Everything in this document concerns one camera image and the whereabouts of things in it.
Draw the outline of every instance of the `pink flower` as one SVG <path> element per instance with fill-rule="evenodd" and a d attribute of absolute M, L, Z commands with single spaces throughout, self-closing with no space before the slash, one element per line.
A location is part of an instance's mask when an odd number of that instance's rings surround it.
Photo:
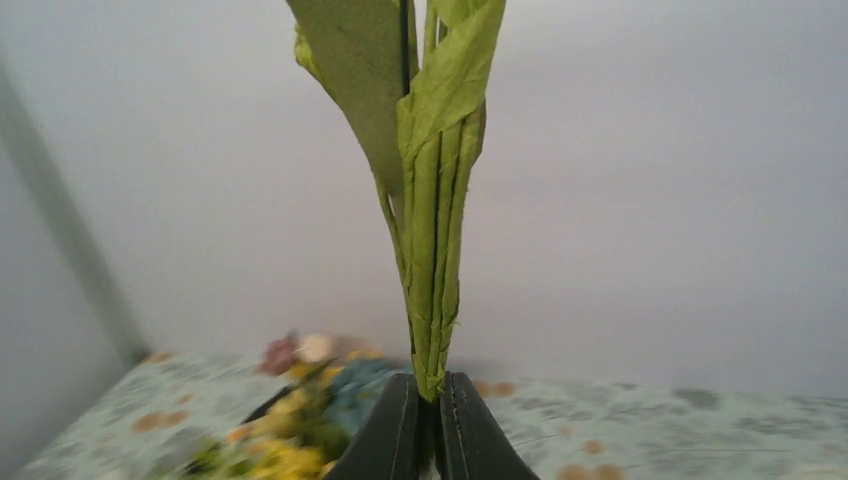
<path fill-rule="evenodd" d="M 268 345 L 259 371 L 268 375 L 282 375 L 297 363 L 297 334 L 292 331 L 285 338 Z"/>

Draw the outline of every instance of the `paper leaf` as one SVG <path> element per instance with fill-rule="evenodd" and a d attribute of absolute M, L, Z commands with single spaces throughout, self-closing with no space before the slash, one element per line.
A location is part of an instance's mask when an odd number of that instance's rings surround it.
<path fill-rule="evenodd" d="M 448 28 L 456 28 L 464 22 L 473 12 L 480 9 L 486 0 L 430 0 L 436 7 L 439 20 Z"/>
<path fill-rule="evenodd" d="M 398 141 L 414 156 L 429 138 L 462 120 L 485 100 L 505 0 L 479 2 L 425 59 L 410 94 L 398 104 Z"/>
<path fill-rule="evenodd" d="M 312 75 L 312 78 L 318 81 L 324 90 L 330 95 L 330 98 L 333 97 L 333 93 L 327 88 L 327 81 L 324 80 L 324 75 L 321 74 L 321 69 L 318 68 L 318 64 L 315 62 L 315 58 L 312 56 L 312 49 L 309 47 L 309 43 L 306 40 L 306 37 L 303 36 L 303 33 L 300 31 L 300 25 L 295 24 L 294 26 L 295 32 L 295 41 L 294 41 L 294 58 L 297 61 L 297 64 L 303 67 L 307 72 Z"/>
<path fill-rule="evenodd" d="M 287 0 L 324 88 L 341 108 L 377 180 L 397 203 L 403 175 L 396 104 L 403 96 L 400 11 L 390 0 Z"/>

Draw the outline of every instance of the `artificial plant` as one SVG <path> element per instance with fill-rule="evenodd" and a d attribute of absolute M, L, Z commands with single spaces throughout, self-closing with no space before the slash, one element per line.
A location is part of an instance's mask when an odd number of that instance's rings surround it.
<path fill-rule="evenodd" d="M 287 0 L 297 62 L 368 158 L 394 245 L 419 394 L 442 391 L 459 309 L 462 213 L 505 0 Z"/>

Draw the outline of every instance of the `white wall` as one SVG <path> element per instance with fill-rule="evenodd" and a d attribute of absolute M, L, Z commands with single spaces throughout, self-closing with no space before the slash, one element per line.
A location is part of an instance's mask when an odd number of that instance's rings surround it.
<path fill-rule="evenodd" d="M 848 2 L 513 0 L 469 369 L 848 395 Z M 406 351 L 390 244 L 280 0 L 7 0 L 12 68 L 158 348 Z"/>
<path fill-rule="evenodd" d="M 127 365 L 0 145 L 0 472 L 14 472 Z"/>

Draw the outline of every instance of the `floral tablecloth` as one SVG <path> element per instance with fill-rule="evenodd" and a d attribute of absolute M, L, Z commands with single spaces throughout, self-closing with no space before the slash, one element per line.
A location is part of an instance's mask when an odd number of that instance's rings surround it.
<path fill-rule="evenodd" d="M 154 355 L 16 480 L 92 480 L 119 466 L 147 471 L 180 462 L 287 383 L 257 374 L 256 364 L 231 355 Z M 848 467 L 848 399 L 571 381 L 476 384 L 542 480 L 765 480 L 811 465 Z"/>

